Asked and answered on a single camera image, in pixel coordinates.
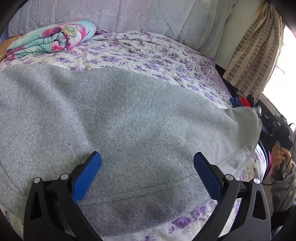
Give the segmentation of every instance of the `person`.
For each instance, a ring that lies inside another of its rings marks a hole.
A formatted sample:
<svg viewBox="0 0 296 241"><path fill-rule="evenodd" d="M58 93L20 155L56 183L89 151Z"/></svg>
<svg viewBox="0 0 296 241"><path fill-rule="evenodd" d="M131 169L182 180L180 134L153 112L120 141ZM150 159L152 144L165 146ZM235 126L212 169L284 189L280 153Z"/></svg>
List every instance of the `person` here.
<svg viewBox="0 0 296 241"><path fill-rule="evenodd" d="M290 160L291 154L285 148L274 145L271 152L271 175L270 180L277 180L276 174L278 168L284 159ZM286 171L285 179L278 180L271 186L272 202L274 213L271 217L271 229L283 226L290 217L296 206L296 164L291 160Z"/></svg>

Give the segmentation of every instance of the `white wall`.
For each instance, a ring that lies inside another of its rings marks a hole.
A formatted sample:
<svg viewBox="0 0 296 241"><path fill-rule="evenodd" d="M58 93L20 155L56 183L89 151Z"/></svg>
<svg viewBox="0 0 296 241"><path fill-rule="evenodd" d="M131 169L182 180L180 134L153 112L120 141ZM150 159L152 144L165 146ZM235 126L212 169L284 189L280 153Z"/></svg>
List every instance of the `white wall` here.
<svg viewBox="0 0 296 241"><path fill-rule="evenodd" d="M215 59L217 65L227 69L235 48L252 23L261 0L237 0L226 19L221 42Z"/></svg>

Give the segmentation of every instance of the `floral quilt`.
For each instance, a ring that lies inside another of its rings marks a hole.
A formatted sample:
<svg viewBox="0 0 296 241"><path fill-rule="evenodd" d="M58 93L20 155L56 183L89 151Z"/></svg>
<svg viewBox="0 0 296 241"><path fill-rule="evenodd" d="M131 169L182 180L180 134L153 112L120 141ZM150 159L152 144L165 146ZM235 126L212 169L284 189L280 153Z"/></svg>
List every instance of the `floral quilt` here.
<svg viewBox="0 0 296 241"><path fill-rule="evenodd" d="M160 34L128 31L94 36L70 51L53 54L27 55L12 61L2 61L0 70L15 64L53 64L71 70L91 70L118 67L152 76L162 81L190 89L214 102L220 108L231 107L230 93L215 69L215 60ZM263 179L266 160L257 145L239 179ZM240 200L221 235L226 234L235 219ZM212 200L190 213L152 229L116 237L103 237L115 241L171 241L192 240L214 211ZM22 222L0 205L8 221L22 237Z"/></svg>

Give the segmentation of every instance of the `gray sweatshirt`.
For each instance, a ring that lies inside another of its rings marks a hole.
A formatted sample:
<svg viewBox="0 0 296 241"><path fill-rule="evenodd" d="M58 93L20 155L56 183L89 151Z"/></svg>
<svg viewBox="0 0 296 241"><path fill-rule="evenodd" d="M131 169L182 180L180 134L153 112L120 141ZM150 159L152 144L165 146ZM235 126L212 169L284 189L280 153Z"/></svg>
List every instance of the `gray sweatshirt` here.
<svg viewBox="0 0 296 241"><path fill-rule="evenodd" d="M292 169L282 181L277 181L271 187L274 213L283 213L296 205L296 164L292 162Z"/></svg>

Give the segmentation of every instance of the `window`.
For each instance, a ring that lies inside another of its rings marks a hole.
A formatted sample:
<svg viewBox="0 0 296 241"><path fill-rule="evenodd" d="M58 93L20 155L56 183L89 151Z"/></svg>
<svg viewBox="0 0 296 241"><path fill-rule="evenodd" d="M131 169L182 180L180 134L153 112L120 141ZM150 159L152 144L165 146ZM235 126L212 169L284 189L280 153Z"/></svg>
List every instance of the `window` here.
<svg viewBox="0 0 296 241"><path fill-rule="evenodd" d="M296 124L296 37L287 26L276 66L263 94L287 119Z"/></svg>

